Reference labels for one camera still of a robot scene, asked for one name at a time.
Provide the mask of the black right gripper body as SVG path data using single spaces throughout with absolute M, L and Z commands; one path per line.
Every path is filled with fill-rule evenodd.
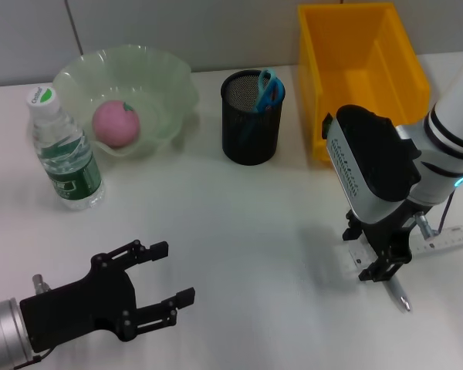
M 371 267 L 389 267 L 407 264 L 412 259 L 409 236 L 418 213 L 426 215 L 432 206 L 423 206 L 405 200 L 393 213 L 375 224 L 362 222 L 363 233 L 377 259 Z

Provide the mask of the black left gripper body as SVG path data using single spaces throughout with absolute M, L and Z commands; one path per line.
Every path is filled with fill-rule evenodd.
M 89 273 L 68 285 L 20 301 L 34 352 L 93 331 L 110 331 L 121 341 L 137 336 L 134 287 L 118 260 L 98 254 Z

